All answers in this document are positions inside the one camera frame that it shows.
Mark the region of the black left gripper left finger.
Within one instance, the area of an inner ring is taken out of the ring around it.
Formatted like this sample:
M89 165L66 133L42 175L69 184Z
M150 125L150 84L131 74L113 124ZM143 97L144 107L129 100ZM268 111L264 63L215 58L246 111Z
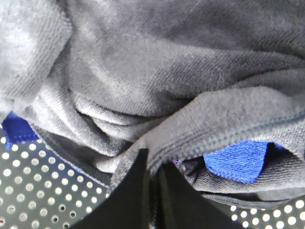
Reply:
M73 229L148 229L150 221L147 149L137 158L119 186Z

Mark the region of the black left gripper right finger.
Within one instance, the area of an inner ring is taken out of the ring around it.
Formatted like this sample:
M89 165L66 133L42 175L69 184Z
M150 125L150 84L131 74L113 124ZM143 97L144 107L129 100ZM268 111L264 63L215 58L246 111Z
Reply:
M237 229L238 223L204 199L174 164L158 171L160 229Z

